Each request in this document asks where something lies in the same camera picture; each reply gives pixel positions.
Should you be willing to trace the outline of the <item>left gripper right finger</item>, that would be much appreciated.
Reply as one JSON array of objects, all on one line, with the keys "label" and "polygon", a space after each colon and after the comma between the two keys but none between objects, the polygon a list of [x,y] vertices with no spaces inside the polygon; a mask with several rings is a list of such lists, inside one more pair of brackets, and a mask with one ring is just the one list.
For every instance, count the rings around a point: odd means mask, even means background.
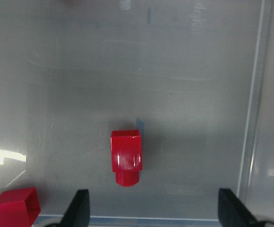
[{"label": "left gripper right finger", "polygon": [[222,227],[261,227],[259,222],[231,189],[218,192],[218,219]]}]

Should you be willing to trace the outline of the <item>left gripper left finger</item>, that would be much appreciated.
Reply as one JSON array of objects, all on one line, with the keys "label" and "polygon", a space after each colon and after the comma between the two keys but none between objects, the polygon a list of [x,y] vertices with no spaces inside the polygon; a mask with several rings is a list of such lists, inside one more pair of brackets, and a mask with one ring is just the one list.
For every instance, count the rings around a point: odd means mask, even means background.
[{"label": "left gripper left finger", "polygon": [[90,199],[88,189],[77,190],[58,227],[88,227]]}]

